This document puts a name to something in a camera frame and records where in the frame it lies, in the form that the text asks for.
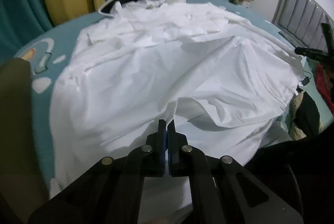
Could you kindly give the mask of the white large garment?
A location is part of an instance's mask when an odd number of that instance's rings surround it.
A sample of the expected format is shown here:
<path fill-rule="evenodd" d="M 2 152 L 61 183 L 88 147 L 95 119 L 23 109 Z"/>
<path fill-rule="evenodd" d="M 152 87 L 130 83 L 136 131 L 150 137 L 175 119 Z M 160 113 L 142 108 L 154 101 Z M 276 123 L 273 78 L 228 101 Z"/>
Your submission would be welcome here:
<path fill-rule="evenodd" d="M 193 141 L 266 135 L 302 76 L 291 48 L 214 4 L 115 4 L 111 16 L 82 29 L 54 85 L 50 131 L 60 191 L 50 200 L 52 222 L 126 223 L 126 157 L 164 120 L 165 174 L 144 179 L 137 223 L 179 222 L 192 212 L 188 177 L 169 174 L 172 121 L 205 154 L 209 223 L 221 212 L 209 162 L 228 154 L 213 157 Z"/>

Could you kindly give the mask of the teal curtain left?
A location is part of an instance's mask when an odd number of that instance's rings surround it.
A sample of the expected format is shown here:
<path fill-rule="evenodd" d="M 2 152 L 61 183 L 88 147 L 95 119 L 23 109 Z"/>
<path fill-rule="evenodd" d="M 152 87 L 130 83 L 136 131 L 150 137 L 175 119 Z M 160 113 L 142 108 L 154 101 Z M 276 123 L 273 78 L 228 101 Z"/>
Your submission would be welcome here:
<path fill-rule="evenodd" d="M 1 62 L 51 28 L 44 0 L 1 0 Z"/>

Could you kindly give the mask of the blue dinosaur blanket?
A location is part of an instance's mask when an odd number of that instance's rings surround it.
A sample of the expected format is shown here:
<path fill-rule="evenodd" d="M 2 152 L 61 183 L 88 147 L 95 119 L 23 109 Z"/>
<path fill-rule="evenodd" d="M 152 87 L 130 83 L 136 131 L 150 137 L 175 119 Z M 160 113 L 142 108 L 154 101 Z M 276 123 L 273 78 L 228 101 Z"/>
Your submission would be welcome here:
<path fill-rule="evenodd" d="M 49 126 L 49 109 L 54 82 L 69 63 L 80 30 L 99 20 L 101 20 L 101 16 L 97 13 L 90 13 L 66 22 L 40 35 L 16 54 L 19 57 L 29 49 L 34 48 L 37 53 L 30 64 L 35 67 L 43 55 L 47 52 L 50 53 L 50 61 L 47 64 L 48 70 L 43 72 L 40 77 L 32 77 L 33 138 L 38 164 L 47 188 L 50 187 L 50 182 L 55 177 L 54 149 Z M 275 138 L 271 133 L 268 135 L 248 135 L 245 140 L 242 140 L 243 136 L 239 132 L 235 135 L 220 135 L 214 139 L 204 141 L 200 141 L 196 137 L 193 144 L 213 157 L 227 153 L 235 157 L 239 163 L 245 164 L 260 147 L 271 146 L 283 140 L 282 138 Z"/>

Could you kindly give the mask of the grey padded headboard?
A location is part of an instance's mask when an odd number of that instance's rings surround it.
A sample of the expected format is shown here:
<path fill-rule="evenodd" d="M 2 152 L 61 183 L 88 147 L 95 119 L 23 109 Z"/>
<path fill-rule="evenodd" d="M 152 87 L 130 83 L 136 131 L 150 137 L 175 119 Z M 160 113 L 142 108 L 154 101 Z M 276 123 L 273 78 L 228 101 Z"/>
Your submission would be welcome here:
<path fill-rule="evenodd" d="M 327 51 L 321 24 L 333 19 L 315 0 L 279 0 L 272 22 L 294 47 Z"/>

